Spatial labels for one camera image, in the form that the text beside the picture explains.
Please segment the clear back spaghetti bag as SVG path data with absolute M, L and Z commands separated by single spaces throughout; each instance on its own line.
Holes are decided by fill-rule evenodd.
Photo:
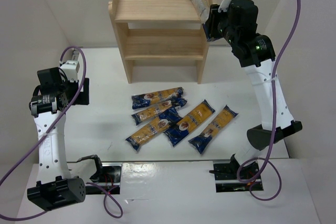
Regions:
M 210 6 L 207 0 L 190 0 L 190 1 L 193 4 L 199 17 L 199 20 L 202 24 L 206 40 L 208 42 L 216 41 L 216 38 L 214 36 L 211 36 L 210 28 L 206 26 L 206 22 L 208 21 L 210 16 Z

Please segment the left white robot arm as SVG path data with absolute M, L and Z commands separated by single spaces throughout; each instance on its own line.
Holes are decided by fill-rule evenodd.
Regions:
M 40 144 L 36 186 L 27 190 L 27 198 L 44 211 L 83 202 L 86 183 L 102 172 L 97 155 L 78 159 L 79 166 L 73 171 L 66 160 L 65 110 L 71 104 L 89 104 L 89 79 L 80 81 L 78 71 L 79 65 L 74 61 L 39 70 L 40 84 L 29 103 Z

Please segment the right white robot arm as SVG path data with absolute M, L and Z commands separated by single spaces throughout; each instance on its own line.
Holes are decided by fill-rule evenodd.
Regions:
M 276 54 L 269 37 L 257 33 L 258 7 L 252 0 L 232 0 L 225 12 L 218 4 L 209 8 L 204 24 L 210 41 L 225 39 L 233 55 L 251 81 L 261 112 L 261 124 L 247 131 L 247 144 L 232 155 L 230 165 L 234 171 L 248 166 L 252 158 L 302 130 L 287 107 L 274 67 Z

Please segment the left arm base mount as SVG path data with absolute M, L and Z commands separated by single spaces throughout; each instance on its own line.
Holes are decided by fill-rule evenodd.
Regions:
M 75 169 L 79 166 L 79 163 L 68 163 L 69 170 L 72 175 L 75 174 Z M 122 164 L 121 163 L 111 163 L 111 162 L 103 162 L 103 174 L 100 175 L 98 179 L 87 180 L 89 182 L 93 182 L 99 186 L 101 186 L 106 191 L 109 191 L 111 195 L 119 195 L 120 194 L 120 183 L 121 183 L 121 175 L 122 175 Z M 87 195 L 103 195 L 104 193 L 92 186 L 86 185 L 86 194 Z

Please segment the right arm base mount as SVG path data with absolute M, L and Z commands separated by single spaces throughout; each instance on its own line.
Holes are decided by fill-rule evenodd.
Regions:
M 236 169 L 237 167 L 231 165 L 229 160 L 213 161 L 213 168 L 209 173 L 214 175 L 217 193 L 249 191 L 251 185 L 253 185 L 252 191 L 263 191 L 260 177 L 251 183 L 244 184 L 237 179 Z

